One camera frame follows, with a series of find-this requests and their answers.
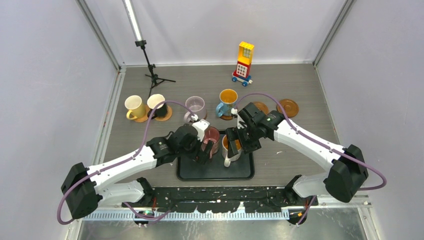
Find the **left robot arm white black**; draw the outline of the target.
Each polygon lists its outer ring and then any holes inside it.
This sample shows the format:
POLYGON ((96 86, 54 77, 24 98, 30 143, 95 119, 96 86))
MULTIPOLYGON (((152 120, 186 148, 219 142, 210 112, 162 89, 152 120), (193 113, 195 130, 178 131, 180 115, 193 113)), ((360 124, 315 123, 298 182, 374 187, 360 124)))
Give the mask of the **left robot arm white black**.
POLYGON ((63 198, 57 214, 61 214, 63 204, 67 204, 73 220, 81 219, 98 207, 119 203, 138 203, 148 207, 153 202, 153 189, 145 178, 122 183, 136 173, 172 163, 178 157, 187 157, 204 163, 212 149, 212 143, 202 149, 205 133, 210 123, 200 120, 184 124, 166 136, 154 137, 126 155, 106 163, 84 166, 79 162, 73 165, 61 186, 63 198))

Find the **dark wooden coaster three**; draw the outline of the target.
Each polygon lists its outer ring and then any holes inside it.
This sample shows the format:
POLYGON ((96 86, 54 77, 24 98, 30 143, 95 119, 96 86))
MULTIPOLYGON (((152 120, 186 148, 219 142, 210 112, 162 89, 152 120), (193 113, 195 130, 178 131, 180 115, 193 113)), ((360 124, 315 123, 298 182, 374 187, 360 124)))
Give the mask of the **dark wooden coaster three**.
POLYGON ((260 101, 254 101, 253 104, 259 109, 261 110, 265 115, 269 114, 269 109, 268 106, 260 101))

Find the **white cup black outside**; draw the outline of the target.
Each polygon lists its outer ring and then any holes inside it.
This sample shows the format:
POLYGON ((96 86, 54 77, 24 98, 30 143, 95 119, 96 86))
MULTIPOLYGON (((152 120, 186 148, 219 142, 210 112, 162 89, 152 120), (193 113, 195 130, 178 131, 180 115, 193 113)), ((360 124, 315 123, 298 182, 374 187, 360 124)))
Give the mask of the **white cup black outside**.
POLYGON ((147 116, 154 118, 164 118, 168 114, 167 104, 164 103, 165 97, 162 94, 153 94, 147 100, 147 106, 150 108, 147 116))

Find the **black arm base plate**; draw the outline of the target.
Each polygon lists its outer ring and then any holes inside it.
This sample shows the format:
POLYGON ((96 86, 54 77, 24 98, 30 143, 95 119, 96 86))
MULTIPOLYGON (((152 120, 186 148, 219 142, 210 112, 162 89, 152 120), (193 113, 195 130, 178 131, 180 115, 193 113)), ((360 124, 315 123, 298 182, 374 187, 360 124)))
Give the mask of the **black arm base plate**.
POLYGON ((305 209, 318 205, 312 197, 289 196, 283 187, 154 187, 146 202, 130 203, 133 208, 154 207, 159 212, 234 213, 241 205, 246 213, 276 213, 284 207, 305 209))

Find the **dark wooden coaster four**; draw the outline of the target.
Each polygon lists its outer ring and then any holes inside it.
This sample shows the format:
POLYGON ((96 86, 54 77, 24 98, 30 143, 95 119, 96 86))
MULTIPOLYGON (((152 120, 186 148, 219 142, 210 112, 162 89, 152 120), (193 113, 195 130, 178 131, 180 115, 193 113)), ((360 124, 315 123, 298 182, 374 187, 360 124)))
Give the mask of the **dark wooden coaster four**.
POLYGON ((222 116, 220 116, 220 118, 222 120, 225 120, 225 121, 230 121, 230 120, 233 119, 233 116, 232 115, 222 115, 222 116))

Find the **dark wooden coaster one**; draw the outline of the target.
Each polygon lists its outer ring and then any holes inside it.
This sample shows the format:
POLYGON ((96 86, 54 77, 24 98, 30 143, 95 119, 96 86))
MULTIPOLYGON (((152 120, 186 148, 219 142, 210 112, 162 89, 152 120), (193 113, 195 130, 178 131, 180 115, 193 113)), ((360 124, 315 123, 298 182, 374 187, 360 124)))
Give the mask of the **dark wooden coaster one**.
POLYGON ((197 119, 195 120, 194 117, 192 115, 189 116, 189 120, 191 122, 195 122, 195 121, 199 121, 202 119, 206 119, 208 116, 208 112, 207 111, 197 111, 194 113, 197 116, 197 119))

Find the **pink patterned mug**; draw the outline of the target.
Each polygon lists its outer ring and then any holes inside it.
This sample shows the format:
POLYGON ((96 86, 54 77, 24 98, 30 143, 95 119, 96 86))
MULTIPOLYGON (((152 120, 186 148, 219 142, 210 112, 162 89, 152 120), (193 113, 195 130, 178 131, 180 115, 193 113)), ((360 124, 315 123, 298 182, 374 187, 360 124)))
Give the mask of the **pink patterned mug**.
POLYGON ((201 150, 204 151, 208 142, 212 141, 213 142, 213 146, 211 148, 210 154, 209 154, 209 158, 211 159, 213 157, 214 154, 216 154, 219 150, 220 147, 220 133, 219 131, 215 128, 210 126, 207 131, 204 134, 204 138, 203 138, 203 142, 201 145, 201 150))

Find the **dark wooden coaster two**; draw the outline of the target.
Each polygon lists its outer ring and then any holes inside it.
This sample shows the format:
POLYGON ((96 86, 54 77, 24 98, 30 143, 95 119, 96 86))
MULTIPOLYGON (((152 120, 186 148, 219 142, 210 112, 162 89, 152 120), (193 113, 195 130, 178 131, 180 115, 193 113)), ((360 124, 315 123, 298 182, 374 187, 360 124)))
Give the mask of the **dark wooden coaster two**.
POLYGON ((279 100, 279 104, 283 107, 286 115, 289 118, 295 117, 299 113, 298 104, 292 99, 281 99, 279 100))

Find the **light woven coaster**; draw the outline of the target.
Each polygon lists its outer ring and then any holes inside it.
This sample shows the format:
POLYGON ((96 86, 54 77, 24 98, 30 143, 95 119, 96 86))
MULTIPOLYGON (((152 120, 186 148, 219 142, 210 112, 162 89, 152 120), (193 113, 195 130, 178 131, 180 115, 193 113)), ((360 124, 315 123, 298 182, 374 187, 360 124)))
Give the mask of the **light woven coaster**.
POLYGON ((135 122, 143 123, 148 120, 148 113, 151 109, 146 105, 136 108, 133 112, 137 114, 137 118, 134 119, 135 122))
POLYGON ((171 118, 172 114, 173 114, 172 108, 169 105, 164 104, 161 108, 158 108, 155 111, 155 118, 154 119, 156 121, 159 121, 159 122, 164 122, 164 121, 169 120, 171 118))

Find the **blue mug yellow inside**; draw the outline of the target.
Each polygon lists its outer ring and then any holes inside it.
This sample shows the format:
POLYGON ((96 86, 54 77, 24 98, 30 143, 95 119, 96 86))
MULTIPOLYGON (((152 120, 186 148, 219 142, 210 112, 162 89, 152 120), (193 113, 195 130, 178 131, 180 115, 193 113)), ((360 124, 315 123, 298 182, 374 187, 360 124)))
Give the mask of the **blue mug yellow inside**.
POLYGON ((238 94, 233 89, 224 89, 219 94, 220 103, 215 108, 215 115, 219 118, 230 117, 232 108, 238 100, 238 94))

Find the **lilac textured mug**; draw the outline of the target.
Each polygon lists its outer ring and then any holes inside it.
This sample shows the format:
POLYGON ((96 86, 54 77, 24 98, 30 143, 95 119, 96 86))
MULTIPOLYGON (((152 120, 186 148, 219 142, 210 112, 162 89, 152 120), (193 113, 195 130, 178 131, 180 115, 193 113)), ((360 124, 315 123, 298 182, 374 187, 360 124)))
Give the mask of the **lilac textured mug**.
POLYGON ((207 111, 205 101, 200 96, 191 96, 185 101, 185 106, 193 113, 198 111, 207 111))

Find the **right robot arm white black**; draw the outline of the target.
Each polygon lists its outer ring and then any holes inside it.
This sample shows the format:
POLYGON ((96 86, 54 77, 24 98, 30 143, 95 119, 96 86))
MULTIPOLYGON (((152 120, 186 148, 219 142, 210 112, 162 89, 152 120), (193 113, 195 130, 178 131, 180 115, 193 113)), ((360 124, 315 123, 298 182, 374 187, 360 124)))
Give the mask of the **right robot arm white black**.
POLYGON ((299 205, 316 195, 331 195, 348 203, 368 178, 362 151, 355 145, 343 147, 328 142, 294 124, 283 113, 273 110, 268 114, 249 103, 241 110, 230 111, 237 118, 237 126, 228 128, 229 154, 239 140, 242 150, 249 154, 261 148, 260 139, 287 145, 317 163, 325 172, 315 175, 296 175, 283 189, 289 205, 299 205))

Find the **white mug orange inside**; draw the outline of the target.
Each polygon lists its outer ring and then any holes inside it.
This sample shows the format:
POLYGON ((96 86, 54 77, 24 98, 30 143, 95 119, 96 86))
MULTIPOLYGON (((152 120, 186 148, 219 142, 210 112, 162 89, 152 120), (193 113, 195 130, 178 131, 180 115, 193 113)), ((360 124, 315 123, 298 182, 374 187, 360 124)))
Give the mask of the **white mug orange inside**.
POLYGON ((222 154, 222 157, 224 158, 224 166, 227 168, 231 165, 232 162, 237 161, 241 156, 242 146, 238 139, 235 141, 235 145, 238 151, 237 154, 232 157, 228 157, 228 152, 229 152, 228 137, 227 135, 224 135, 221 141, 221 154, 222 154))

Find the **cream cup yellow handle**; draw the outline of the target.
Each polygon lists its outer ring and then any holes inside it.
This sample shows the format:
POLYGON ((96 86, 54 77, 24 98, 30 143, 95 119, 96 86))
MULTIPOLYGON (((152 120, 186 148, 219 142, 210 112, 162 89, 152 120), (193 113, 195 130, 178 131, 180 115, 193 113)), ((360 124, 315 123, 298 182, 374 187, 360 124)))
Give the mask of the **cream cup yellow handle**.
POLYGON ((146 106, 138 95, 127 97, 124 106, 127 109, 126 118, 128 120, 141 119, 146 115, 146 106))

